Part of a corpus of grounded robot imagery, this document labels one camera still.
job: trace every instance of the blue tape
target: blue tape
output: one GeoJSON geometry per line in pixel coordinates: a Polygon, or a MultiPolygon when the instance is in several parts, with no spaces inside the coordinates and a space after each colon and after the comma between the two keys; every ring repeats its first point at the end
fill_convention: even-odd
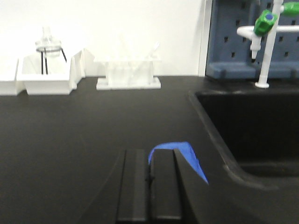
{"type": "Polygon", "coordinates": [[[163,143],[160,145],[157,145],[156,147],[154,147],[150,154],[149,154],[149,164],[151,161],[151,158],[155,152],[156,149],[169,149],[169,150],[173,150],[173,149],[178,149],[181,154],[184,156],[184,158],[187,160],[187,162],[190,164],[190,166],[195,170],[195,172],[206,182],[207,178],[202,170],[202,168],[200,167],[199,164],[199,160],[197,159],[194,150],[192,148],[192,146],[189,144],[189,142],[169,142],[169,143],[163,143]]]}

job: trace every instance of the sink basin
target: sink basin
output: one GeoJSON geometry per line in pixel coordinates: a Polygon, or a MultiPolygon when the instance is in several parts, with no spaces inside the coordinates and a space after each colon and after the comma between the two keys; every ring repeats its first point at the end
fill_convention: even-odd
{"type": "Polygon", "coordinates": [[[205,91],[194,100],[223,158],[259,177],[299,176],[299,93],[205,91]]]}

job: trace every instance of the green valve handle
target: green valve handle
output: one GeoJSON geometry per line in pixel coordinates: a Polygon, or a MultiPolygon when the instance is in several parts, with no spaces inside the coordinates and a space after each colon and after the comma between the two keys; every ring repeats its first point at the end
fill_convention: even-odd
{"type": "Polygon", "coordinates": [[[282,15],[286,16],[296,16],[299,15],[299,2],[291,1],[283,4],[284,11],[282,15]]]}
{"type": "Polygon", "coordinates": [[[257,36],[266,35],[274,26],[277,20],[277,15],[273,14],[269,10],[264,10],[260,17],[256,20],[253,32],[257,36]]]}

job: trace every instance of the blue pegboard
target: blue pegboard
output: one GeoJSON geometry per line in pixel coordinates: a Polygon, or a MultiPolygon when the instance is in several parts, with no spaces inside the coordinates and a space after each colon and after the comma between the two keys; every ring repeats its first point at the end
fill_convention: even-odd
{"type": "MultiPolygon", "coordinates": [[[[263,10],[272,10],[272,0],[214,0],[206,75],[216,79],[258,78],[265,41],[256,61],[251,62],[251,41],[237,35],[240,26],[253,26],[263,10]]],[[[299,25],[298,17],[281,16],[280,25],[299,25]]],[[[277,33],[269,78],[299,77],[299,33],[277,33]]]]}

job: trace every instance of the pegboard hole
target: pegboard hole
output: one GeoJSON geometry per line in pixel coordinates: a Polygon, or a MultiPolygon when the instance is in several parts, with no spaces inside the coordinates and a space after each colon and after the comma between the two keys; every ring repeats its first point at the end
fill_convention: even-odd
{"type": "Polygon", "coordinates": [[[246,2],[242,2],[241,9],[244,9],[246,7],[246,2]]]}

